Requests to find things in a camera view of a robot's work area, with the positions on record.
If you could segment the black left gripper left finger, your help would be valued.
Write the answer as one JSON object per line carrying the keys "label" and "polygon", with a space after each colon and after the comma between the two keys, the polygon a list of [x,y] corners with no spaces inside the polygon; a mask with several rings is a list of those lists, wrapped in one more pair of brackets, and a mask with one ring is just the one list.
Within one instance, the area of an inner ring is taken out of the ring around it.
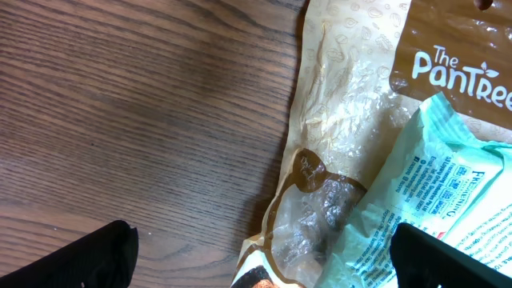
{"label": "black left gripper left finger", "polygon": [[138,259],[138,230],[123,220],[1,277],[1,288],[127,288]]}

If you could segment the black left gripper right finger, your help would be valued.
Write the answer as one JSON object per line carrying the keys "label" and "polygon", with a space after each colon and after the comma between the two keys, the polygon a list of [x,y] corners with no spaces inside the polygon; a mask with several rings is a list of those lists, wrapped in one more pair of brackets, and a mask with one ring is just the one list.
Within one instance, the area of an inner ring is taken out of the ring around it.
{"label": "black left gripper right finger", "polygon": [[408,224],[390,243],[398,288],[511,288],[511,278]]}

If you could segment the brown snack packet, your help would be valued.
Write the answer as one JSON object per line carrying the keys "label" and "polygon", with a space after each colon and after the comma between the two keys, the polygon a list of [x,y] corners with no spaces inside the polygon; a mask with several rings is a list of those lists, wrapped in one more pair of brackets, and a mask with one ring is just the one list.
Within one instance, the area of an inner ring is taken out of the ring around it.
{"label": "brown snack packet", "polygon": [[[508,1],[312,1],[278,189],[234,287],[318,287],[332,249],[419,106],[441,93],[511,146]],[[440,241],[511,276],[511,172]]]}

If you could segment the mint green wet wipes pack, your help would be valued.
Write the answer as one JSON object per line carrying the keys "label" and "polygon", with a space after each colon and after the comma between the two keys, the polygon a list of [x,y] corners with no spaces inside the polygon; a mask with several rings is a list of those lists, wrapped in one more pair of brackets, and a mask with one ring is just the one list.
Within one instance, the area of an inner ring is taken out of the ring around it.
{"label": "mint green wet wipes pack", "polygon": [[396,286],[390,244],[398,225],[444,238],[477,197],[505,186],[510,160],[510,144],[477,139],[443,94],[428,98],[354,208],[316,285]]}

